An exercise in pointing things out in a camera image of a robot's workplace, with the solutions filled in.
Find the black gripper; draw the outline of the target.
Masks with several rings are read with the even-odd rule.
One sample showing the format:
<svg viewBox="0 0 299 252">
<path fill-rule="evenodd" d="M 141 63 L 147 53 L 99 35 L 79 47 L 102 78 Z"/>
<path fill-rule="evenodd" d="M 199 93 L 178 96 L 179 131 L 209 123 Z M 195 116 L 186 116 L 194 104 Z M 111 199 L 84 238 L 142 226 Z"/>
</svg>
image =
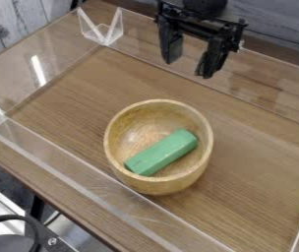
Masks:
<svg viewBox="0 0 299 252">
<path fill-rule="evenodd" d="M 248 20 L 227 9 L 229 0 L 158 0 L 158 27 L 163 60 L 173 64 L 183 55 L 181 30 L 209 40 L 197 76 L 210 79 L 225 65 L 229 50 L 238 52 L 244 44 Z"/>
</svg>

